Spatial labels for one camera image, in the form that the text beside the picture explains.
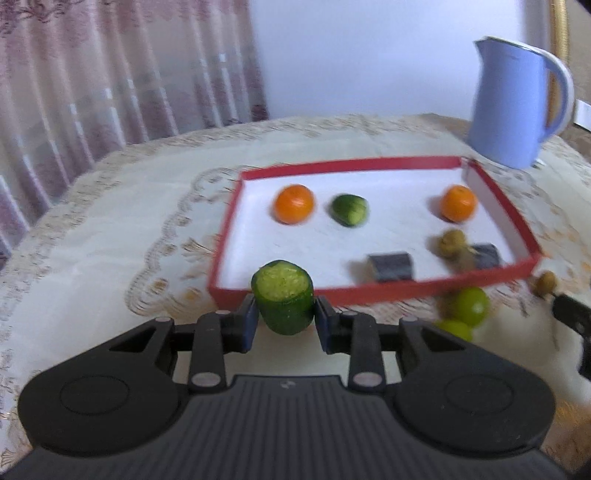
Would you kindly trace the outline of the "orange tangerine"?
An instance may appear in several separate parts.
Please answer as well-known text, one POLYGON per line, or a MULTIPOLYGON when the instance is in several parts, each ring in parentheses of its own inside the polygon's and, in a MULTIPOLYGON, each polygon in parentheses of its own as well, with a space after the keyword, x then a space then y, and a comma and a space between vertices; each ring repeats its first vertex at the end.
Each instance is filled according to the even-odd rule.
POLYGON ((283 188, 273 201, 276 221, 294 225, 307 220, 315 210, 315 196, 308 187, 294 184, 283 188))
POLYGON ((463 223, 469 220, 477 207, 477 196, 464 185, 451 186, 440 200, 441 215, 453 223, 463 223))

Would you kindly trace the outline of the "dark sugarcane piece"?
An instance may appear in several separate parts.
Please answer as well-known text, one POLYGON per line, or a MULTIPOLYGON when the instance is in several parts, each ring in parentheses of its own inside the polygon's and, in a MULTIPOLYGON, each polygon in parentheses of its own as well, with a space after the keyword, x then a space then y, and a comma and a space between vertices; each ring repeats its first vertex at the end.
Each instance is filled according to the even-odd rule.
POLYGON ((369 265, 380 283, 414 279, 413 260, 406 252, 370 255, 369 265))
POLYGON ((497 268, 501 265, 501 257, 495 245, 490 243, 475 244, 470 248, 476 270, 497 268))

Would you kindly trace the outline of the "green cucumber piece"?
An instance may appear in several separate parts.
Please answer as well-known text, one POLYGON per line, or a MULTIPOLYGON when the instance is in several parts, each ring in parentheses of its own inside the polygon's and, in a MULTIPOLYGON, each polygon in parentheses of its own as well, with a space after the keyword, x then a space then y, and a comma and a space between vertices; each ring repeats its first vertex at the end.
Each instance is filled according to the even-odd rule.
POLYGON ((314 319, 314 284, 296 264, 286 260, 267 263, 253 274, 250 287, 260 315, 274 333, 296 335, 314 319))
POLYGON ((353 228, 358 227, 367 220, 369 216, 368 201, 354 194, 341 194, 332 199, 329 208, 332 219, 342 226, 353 228))

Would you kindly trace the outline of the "green lime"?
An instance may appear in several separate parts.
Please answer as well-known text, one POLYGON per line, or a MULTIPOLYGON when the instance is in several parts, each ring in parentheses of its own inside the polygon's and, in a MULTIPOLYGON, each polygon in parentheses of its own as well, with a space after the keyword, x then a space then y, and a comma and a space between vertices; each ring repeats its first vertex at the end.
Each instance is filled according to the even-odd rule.
POLYGON ((473 340, 472 328, 462 321, 453 319, 439 320, 435 323, 435 326, 464 341, 471 342, 473 340))
POLYGON ((488 317, 490 300, 483 289, 467 287, 450 295, 444 310, 450 318, 475 328, 488 317))

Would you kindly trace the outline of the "red shallow box tray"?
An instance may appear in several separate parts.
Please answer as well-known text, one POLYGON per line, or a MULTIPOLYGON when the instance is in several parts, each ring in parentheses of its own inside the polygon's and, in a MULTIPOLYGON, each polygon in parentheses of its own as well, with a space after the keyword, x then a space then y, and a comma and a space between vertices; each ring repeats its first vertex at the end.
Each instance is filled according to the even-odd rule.
POLYGON ((242 302, 261 266, 287 260, 308 272, 315 292, 335 305, 440 295, 466 286, 488 286, 528 277, 541 248, 520 212, 475 160, 458 156, 366 158, 280 165, 240 174, 213 256, 208 291, 222 308, 242 302), (276 221, 273 201, 301 184, 315 196, 315 210, 294 225, 276 221), (501 265, 457 272, 437 256, 437 238, 448 228, 439 202, 453 185, 478 198, 464 225, 473 244, 497 247, 501 265), (369 203, 362 225, 332 219, 332 199, 354 194, 369 203), (406 252, 414 279, 377 282, 369 256, 406 252))

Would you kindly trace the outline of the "brown longan fruit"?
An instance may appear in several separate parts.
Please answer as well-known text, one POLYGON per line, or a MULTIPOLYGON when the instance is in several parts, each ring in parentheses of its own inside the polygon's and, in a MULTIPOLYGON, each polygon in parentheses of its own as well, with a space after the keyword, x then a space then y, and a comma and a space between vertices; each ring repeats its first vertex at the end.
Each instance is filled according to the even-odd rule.
POLYGON ((549 270, 540 273, 532 282, 532 293, 540 298, 554 295, 558 286, 556 275, 549 270))
POLYGON ((462 230, 449 229, 443 233, 437 243, 437 253, 445 259, 457 257, 467 247, 467 237, 462 230))

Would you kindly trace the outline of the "pink patterned curtain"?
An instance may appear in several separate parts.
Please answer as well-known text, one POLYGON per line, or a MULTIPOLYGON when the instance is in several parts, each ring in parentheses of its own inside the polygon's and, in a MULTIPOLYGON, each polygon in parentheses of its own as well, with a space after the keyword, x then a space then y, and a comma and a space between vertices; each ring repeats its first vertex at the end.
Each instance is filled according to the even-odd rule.
POLYGON ((1 254, 112 151, 266 119, 245 1, 1 5, 1 254))

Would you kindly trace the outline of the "white wall switch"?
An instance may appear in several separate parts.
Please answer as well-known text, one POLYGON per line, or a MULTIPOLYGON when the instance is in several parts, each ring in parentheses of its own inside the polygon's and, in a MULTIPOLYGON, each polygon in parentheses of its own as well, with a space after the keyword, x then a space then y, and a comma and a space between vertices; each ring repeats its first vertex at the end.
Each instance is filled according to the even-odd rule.
POLYGON ((591 131, 591 105, 578 99, 575 105, 573 123, 585 130, 591 131))

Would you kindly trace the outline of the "blue electric kettle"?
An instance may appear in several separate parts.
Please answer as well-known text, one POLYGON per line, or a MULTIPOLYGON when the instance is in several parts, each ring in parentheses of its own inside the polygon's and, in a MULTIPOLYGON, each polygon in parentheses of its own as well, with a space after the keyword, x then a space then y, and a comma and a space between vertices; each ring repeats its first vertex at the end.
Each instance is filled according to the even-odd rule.
POLYGON ((572 117, 572 75, 554 54, 522 42, 487 36, 475 46, 482 69, 468 144, 503 166, 529 168, 572 117))

